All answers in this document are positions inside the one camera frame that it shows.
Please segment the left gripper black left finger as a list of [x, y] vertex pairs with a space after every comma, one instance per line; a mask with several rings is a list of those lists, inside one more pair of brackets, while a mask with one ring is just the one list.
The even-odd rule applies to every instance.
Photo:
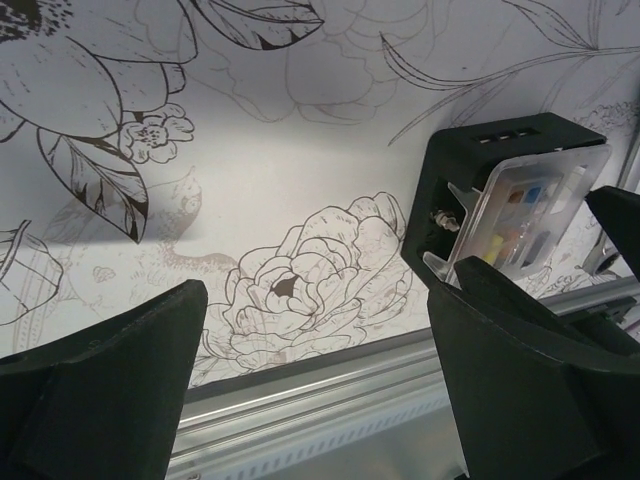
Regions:
[[2, 478], [164, 478], [207, 304], [204, 283], [187, 280], [2, 358]]

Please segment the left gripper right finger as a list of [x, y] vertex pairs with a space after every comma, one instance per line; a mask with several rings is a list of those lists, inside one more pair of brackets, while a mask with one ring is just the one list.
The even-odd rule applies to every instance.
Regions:
[[479, 258], [455, 271], [428, 311], [468, 477], [637, 478], [637, 341], [571, 328]]

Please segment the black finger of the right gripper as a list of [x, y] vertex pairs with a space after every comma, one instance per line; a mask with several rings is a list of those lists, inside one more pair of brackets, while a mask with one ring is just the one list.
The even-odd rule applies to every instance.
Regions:
[[639, 279], [639, 195], [603, 186], [587, 194], [585, 200], [633, 276]]

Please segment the black fuse box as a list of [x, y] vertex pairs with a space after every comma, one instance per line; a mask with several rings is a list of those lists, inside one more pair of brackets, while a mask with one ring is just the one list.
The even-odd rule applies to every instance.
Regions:
[[[464, 191], [482, 189], [490, 171], [506, 159], [601, 144], [608, 144], [605, 136], [554, 113], [435, 132], [427, 144], [401, 250], [403, 260], [425, 286], [444, 282], [423, 263], [422, 254], [430, 248], [442, 254], [453, 244], [453, 236], [438, 232], [431, 217], [438, 206], [453, 207], [447, 182]], [[462, 209], [453, 208], [460, 218]]]

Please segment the clear fuse box cover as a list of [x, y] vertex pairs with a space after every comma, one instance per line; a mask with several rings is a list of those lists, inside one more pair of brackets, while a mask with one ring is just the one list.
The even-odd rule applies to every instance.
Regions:
[[[451, 234], [453, 244], [442, 254], [433, 248], [425, 250], [423, 263], [439, 280], [456, 285], [454, 265], [471, 256], [482, 259], [491, 237], [499, 234], [505, 243], [490, 266], [512, 281], [539, 272], [611, 153], [608, 144], [556, 149], [500, 162], [482, 189], [464, 191], [447, 182], [446, 193], [453, 207], [462, 209], [462, 216], [456, 217], [453, 207], [436, 208], [431, 217], [437, 231]], [[534, 187], [541, 187], [541, 193], [534, 204], [527, 204], [524, 198]], [[522, 202], [509, 207], [508, 198], [517, 191], [524, 193]]]

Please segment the blue blade fuse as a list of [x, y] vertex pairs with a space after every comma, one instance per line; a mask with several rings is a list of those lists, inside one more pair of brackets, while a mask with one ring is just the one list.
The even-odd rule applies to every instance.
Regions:
[[524, 202], [527, 203], [527, 204], [534, 204], [537, 201], [537, 199], [538, 199], [538, 197], [539, 197], [539, 195], [541, 193], [541, 190], [542, 190], [541, 187], [531, 188], [527, 192], [527, 194], [526, 194], [526, 196], [524, 198]]

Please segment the yellow blade fuse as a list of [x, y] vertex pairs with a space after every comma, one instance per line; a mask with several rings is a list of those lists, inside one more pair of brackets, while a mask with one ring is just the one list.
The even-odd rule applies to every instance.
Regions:
[[482, 259], [490, 265], [494, 265], [505, 243], [504, 238], [499, 234], [494, 234], [489, 245], [482, 256]]

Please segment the orange blade fuse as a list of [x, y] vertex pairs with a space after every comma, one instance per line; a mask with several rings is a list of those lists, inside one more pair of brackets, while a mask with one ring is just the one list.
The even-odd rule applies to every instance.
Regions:
[[522, 191], [517, 191], [512, 193], [508, 198], [507, 205], [509, 207], [516, 207], [522, 202], [523, 196], [524, 196], [524, 193]]

